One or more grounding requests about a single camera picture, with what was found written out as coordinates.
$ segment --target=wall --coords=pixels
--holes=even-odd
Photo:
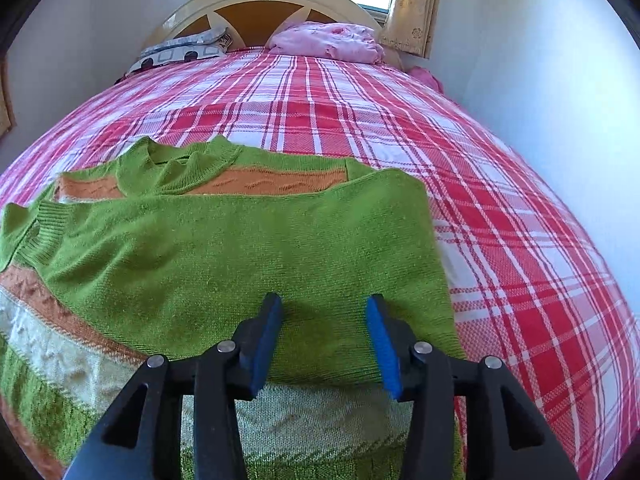
[[[186,1],[42,0],[7,54],[16,126],[0,139],[0,172],[122,76],[153,28]]]
[[[520,152],[640,314],[640,50],[606,0],[441,0],[427,66]]]

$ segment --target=red plaid bedspread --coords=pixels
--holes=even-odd
[[[610,472],[640,426],[640,335],[615,279],[516,153],[395,69],[250,50],[145,72],[37,140],[0,179],[0,205],[27,204],[60,171],[141,136],[182,145],[217,134],[421,179],[468,357],[505,360],[581,478]]]

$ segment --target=yellow curtain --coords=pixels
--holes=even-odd
[[[440,0],[393,0],[380,43],[429,57]]]
[[[8,105],[4,100],[2,91],[2,74],[4,73],[4,62],[0,62],[0,137],[11,128]]]

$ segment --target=wooden headboard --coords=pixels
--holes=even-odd
[[[144,46],[225,25],[233,38],[229,50],[263,46],[278,26],[296,14],[300,21],[357,23],[381,27],[351,0],[190,0],[169,16],[146,39]],[[402,70],[398,53],[385,47],[385,60]]]

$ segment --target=bedspread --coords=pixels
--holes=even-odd
[[[60,171],[142,136],[180,146],[218,134],[421,179],[466,354],[504,359],[581,478],[610,472],[640,426],[640,335],[615,279],[520,156],[398,70],[262,50],[149,70],[27,149],[0,180],[0,205],[25,205]]]

